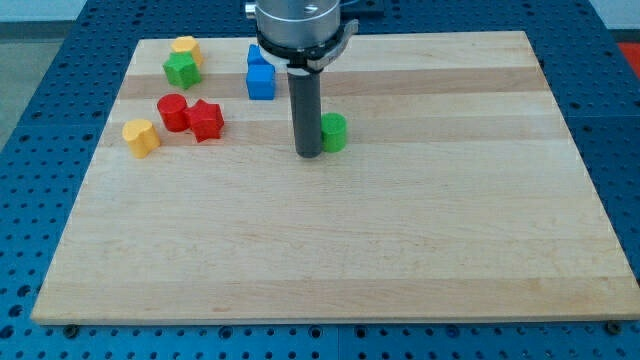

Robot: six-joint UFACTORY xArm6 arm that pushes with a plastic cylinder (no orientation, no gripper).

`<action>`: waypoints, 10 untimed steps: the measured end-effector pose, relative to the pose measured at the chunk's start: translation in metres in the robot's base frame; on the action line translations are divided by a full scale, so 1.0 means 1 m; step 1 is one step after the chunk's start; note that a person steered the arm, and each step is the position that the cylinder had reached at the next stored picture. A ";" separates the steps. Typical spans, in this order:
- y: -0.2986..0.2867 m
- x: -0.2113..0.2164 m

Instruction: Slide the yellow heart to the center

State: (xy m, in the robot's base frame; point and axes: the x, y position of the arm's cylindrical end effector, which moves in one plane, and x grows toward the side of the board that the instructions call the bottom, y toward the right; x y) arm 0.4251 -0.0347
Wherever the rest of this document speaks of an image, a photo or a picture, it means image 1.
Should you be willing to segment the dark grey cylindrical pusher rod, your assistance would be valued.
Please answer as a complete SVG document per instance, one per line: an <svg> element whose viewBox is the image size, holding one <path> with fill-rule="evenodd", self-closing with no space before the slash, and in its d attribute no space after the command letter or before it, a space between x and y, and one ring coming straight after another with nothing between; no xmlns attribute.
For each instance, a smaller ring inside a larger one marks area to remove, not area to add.
<svg viewBox="0 0 640 360"><path fill-rule="evenodd" d="M320 75L303 69L288 69L295 149L303 158L322 152Z"/></svg>

